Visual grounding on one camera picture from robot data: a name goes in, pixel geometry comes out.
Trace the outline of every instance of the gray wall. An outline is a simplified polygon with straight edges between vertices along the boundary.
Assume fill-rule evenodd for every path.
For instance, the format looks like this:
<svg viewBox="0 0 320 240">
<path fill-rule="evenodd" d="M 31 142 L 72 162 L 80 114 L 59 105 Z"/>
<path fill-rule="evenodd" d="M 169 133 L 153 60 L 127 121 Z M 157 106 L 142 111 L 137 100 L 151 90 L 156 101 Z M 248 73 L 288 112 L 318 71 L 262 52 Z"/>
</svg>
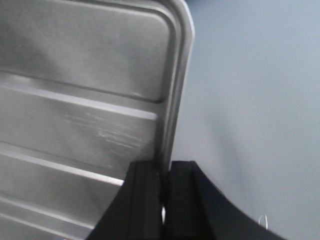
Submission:
<svg viewBox="0 0 320 240">
<path fill-rule="evenodd" d="M 195 44 L 172 160 L 251 218 L 320 239 L 320 1 L 189 0 Z"/>
</svg>

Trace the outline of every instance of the metal panel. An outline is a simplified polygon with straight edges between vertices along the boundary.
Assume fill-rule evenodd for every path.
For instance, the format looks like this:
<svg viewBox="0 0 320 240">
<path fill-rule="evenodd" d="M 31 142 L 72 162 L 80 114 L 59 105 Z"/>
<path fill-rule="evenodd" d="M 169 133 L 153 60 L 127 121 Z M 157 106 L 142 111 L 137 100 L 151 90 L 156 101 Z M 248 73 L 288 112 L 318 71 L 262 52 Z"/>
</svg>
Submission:
<svg viewBox="0 0 320 240">
<path fill-rule="evenodd" d="M 131 161 L 168 169 L 188 9 L 2 0 L 0 31 L 0 238 L 83 239 Z"/>
</svg>

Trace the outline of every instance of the light blue wall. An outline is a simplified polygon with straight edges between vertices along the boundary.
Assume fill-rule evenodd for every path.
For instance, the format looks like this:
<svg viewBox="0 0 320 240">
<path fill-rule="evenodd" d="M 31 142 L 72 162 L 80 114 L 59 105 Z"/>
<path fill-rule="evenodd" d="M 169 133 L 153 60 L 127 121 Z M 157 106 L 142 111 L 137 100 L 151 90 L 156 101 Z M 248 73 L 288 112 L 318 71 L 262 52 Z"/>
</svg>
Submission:
<svg viewBox="0 0 320 240">
<path fill-rule="evenodd" d="M 320 239 L 320 1 L 189 0 L 195 44 L 173 160 L 250 217 Z"/>
</svg>

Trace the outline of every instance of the small metal hook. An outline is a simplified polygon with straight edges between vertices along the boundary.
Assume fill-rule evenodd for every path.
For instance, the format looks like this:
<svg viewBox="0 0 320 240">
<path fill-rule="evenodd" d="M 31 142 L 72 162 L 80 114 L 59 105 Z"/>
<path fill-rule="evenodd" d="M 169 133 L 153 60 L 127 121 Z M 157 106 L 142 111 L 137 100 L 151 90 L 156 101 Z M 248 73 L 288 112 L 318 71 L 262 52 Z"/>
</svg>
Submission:
<svg viewBox="0 0 320 240">
<path fill-rule="evenodd" d="M 261 225 L 261 219 L 264 217 L 264 221 L 265 221 L 265 229 L 266 230 L 268 230 L 268 217 L 267 217 L 267 215 L 261 215 L 260 217 L 259 217 L 259 225 Z"/>
</svg>

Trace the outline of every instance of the brushed metal surface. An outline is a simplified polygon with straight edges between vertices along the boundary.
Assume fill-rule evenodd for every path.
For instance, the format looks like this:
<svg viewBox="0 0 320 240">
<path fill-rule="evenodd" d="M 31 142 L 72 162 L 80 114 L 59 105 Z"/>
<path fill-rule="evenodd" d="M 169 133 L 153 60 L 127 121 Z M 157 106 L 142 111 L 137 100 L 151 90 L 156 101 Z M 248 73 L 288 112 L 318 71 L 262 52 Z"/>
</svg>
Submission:
<svg viewBox="0 0 320 240">
<path fill-rule="evenodd" d="M 0 31 L 0 239 L 84 239 L 131 161 L 168 169 L 186 4 L 2 0 Z"/>
</svg>

